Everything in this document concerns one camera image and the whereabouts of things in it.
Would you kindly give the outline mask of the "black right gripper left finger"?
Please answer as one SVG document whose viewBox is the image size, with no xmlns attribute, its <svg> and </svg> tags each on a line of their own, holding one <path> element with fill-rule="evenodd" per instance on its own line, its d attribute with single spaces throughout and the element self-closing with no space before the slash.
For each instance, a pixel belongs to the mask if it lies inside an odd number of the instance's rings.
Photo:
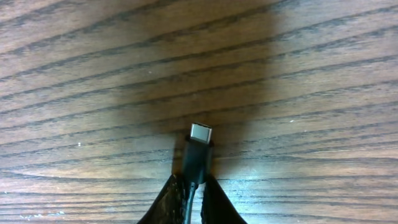
<svg viewBox="0 0 398 224">
<path fill-rule="evenodd" d="M 184 181 L 181 175 L 171 175 L 138 224 L 183 223 Z"/>
</svg>

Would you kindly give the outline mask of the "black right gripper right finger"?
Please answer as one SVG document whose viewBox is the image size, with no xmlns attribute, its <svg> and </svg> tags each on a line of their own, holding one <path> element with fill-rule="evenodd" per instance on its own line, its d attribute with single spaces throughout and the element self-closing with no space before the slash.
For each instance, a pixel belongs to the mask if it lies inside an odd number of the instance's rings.
<svg viewBox="0 0 398 224">
<path fill-rule="evenodd" d="M 218 181 L 209 175 L 206 178 L 201 206 L 202 224 L 246 224 L 221 188 Z"/>
</svg>

